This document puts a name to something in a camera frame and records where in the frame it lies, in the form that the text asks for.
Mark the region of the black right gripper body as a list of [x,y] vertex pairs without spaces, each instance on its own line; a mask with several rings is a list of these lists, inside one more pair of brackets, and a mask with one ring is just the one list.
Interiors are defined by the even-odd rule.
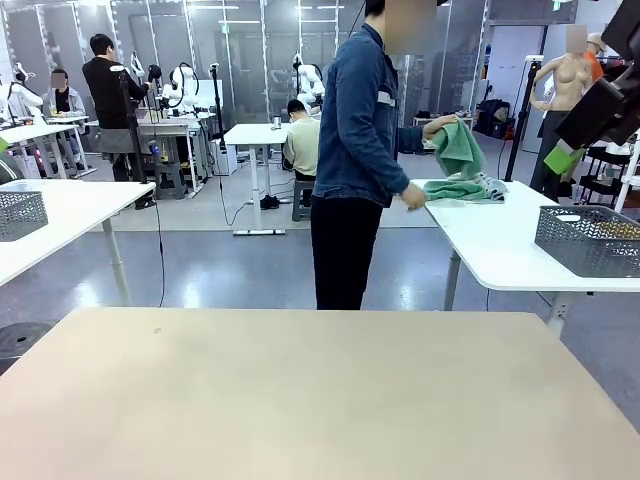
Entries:
[[639,0],[623,0],[602,33],[602,40],[620,56],[639,54]]

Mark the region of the person's left hand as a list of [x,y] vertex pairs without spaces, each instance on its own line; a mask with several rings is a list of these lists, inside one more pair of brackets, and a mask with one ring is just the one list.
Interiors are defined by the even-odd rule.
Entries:
[[431,139],[439,130],[449,124],[455,124],[459,117],[455,114],[443,115],[432,119],[423,126],[423,138]]

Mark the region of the person's right hand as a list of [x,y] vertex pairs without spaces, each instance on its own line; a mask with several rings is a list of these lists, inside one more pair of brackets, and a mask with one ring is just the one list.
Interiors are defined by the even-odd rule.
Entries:
[[407,187],[401,192],[400,197],[409,211],[423,208],[427,201],[424,191],[413,182],[408,183]]

